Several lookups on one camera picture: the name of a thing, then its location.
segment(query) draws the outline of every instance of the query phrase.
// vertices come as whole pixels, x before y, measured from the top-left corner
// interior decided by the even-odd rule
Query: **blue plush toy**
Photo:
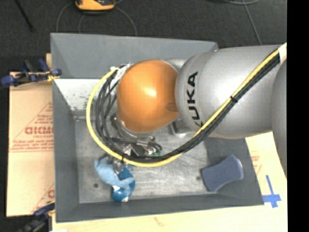
[[[117,202],[128,201],[135,188],[135,180],[129,170],[124,167],[119,174],[116,174],[108,157],[95,160],[94,166],[101,180],[113,187],[112,199]]]

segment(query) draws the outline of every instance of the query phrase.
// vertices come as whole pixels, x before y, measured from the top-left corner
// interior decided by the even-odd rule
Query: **blue clamp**
[[[34,70],[29,60],[25,60],[22,64],[22,71],[15,76],[7,75],[1,78],[1,84],[3,86],[18,86],[25,83],[39,82],[49,80],[51,77],[57,77],[62,74],[61,69],[51,70],[45,60],[40,58],[38,60],[40,69]]]
[[[55,203],[50,203],[38,210],[36,210],[33,215],[35,219],[27,223],[23,228],[18,229],[16,232],[37,232],[43,228],[48,219],[50,218],[49,212],[55,209]]]

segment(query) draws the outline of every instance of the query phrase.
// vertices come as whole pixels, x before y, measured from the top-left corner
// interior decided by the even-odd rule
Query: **black floor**
[[[35,32],[29,30],[14,0],[0,0],[0,77],[8,70],[20,70],[27,58],[45,56],[50,33],[56,31],[196,39],[217,42],[220,48],[287,41],[287,0],[123,0],[100,16],[82,15],[72,0],[19,2]],[[0,109],[0,232],[14,232],[31,217],[5,217],[6,89],[0,90]]]

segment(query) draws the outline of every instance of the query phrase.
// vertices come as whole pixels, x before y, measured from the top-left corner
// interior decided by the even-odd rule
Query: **orange sphere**
[[[117,117],[133,132],[151,132],[179,115],[175,101],[177,70],[163,60],[132,65],[117,88]]]

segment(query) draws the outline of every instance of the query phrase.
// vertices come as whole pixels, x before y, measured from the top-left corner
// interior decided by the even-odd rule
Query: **kuka logo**
[[[187,89],[187,96],[188,96],[188,100],[187,100],[187,103],[188,103],[188,108],[189,108],[189,112],[191,114],[191,118],[194,120],[194,123],[196,123],[198,126],[202,126],[203,123],[202,121],[199,121],[200,120],[200,116],[199,116],[199,113],[198,113],[198,110],[196,108],[196,100],[195,100],[195,97],[194,97],[194,94],[195,94],[195,77],[197,75],[198,72],[195,72],[194,74],[190,75],[189,78],[188,78],[188,85],[190,85],[192,88]]]

